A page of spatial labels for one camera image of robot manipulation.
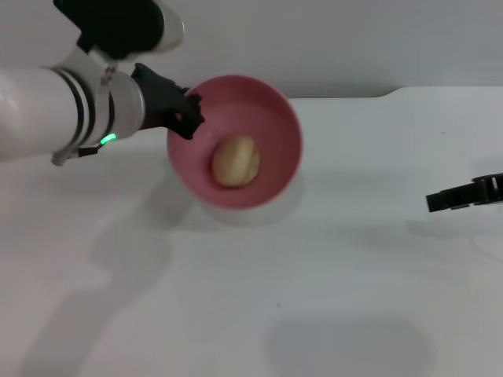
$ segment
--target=yellow potato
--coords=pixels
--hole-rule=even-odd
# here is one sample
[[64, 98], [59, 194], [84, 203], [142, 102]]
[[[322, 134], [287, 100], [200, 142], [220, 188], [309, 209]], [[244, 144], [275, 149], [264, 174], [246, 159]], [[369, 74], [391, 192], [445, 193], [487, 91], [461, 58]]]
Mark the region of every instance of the yellow potato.
[[260, 153], [249, 136], [230, 137], [213, 156], [213, 176], [222, 186], [241, 187], [259, 173]]

